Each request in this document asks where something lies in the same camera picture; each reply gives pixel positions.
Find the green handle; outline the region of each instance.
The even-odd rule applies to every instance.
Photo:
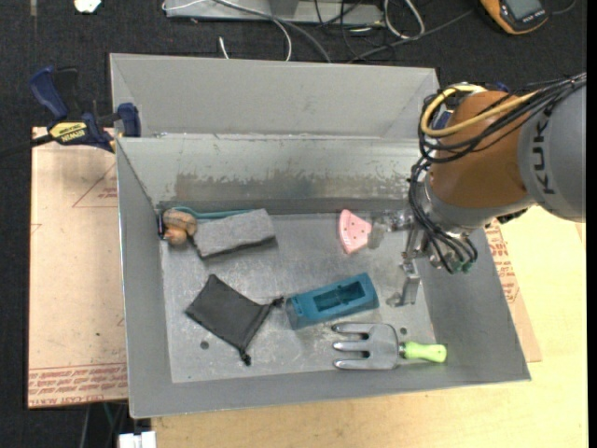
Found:
[[[440,344],[425,345],[416,342],[404,342],[400,348],[404,358],[422,358],[436,363],[443,362],[446,355],[448,355],[445,345]]]

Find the black cloth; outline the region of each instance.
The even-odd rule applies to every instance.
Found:
[[[282,299],[261,305],[246,298],[211,274],[197,298],[187,308],[187,315],[220,339],[239,350],[248,366],[251,358],[246,348],[270,313]]]

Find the gray sponge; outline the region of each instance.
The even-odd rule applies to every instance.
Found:
[[[197,226],[193,236],[202,258],[231,252],[251,245],[259,245],[275,237],[270,215],[257,209],[224,217]]]

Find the black electronic device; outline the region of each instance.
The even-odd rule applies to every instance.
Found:
[[[527,34],[548,20],[540,0],[479,0],[487,14],[507,33]]]

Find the cardboard sheet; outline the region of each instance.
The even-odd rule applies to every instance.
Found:
[[[516,332],[521,341],[524,357],[527,362],[541,361],[541,350],[522,299],[521,288],[516,279],[514,267],[507,253],[507,242],[502,235],[500,223],[497,219],[485,230],[485,233],[487,234],[487,241],[492,250],[493,261],[504,289],[510,313],[512,313],[514,327],[516,327]]]
[[[32,154],[28,406],[125,399],[115,156]]]

